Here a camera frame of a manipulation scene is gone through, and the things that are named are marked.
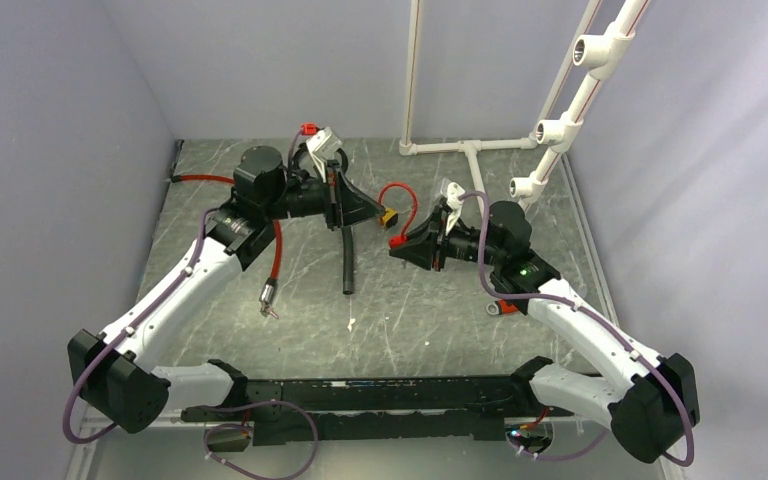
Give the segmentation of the yellow padlock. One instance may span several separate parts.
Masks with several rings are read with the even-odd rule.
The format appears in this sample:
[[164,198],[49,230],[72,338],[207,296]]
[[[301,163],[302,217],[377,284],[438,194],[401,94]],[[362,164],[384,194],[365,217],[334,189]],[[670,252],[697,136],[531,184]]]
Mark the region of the yellow padlock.
[[393,228],[399,222],[399,212],[393,208],[386,207],[378,221],[385,229]]

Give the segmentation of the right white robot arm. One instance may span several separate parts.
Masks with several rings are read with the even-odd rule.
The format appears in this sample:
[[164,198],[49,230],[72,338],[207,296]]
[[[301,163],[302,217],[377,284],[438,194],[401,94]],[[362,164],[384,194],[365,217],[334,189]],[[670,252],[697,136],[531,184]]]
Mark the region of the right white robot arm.
[[658,353],[595,311],[532,249],[531,234],[515,202],[489,205],[481,226],[469,227],[440,201],[415,229],[390,239],[389,254],[434,271],[449,260],[476,263],[491,296],[548,326],[596,369],[590,377],[532,359],[510,391],[517,411],[534,415],[558,407],[604,427],[638,461],[690,465],[692,430],[700,421],[690,361]]

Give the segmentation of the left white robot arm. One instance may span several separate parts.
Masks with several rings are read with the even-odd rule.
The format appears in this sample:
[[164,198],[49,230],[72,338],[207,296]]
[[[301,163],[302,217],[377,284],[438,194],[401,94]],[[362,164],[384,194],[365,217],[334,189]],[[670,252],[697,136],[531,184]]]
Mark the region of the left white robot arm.
[[245,150],[232,176],[229,199],[206,210],[183,258],[136,305],[98,333],[77,332],[67,345],[73,387],[62,414],[64,436],[82,399],[112,428],[134,434],[167,410],[210,409],[239,417],[250,398],[248,379],[221,360],[195,367],[163,367],[159,360],[200,305],[241,275],[278,240],[282,220],[320,216],[331,230],[380,217],[379,201],[345,176],[343,152],[310,173],[272,146]]

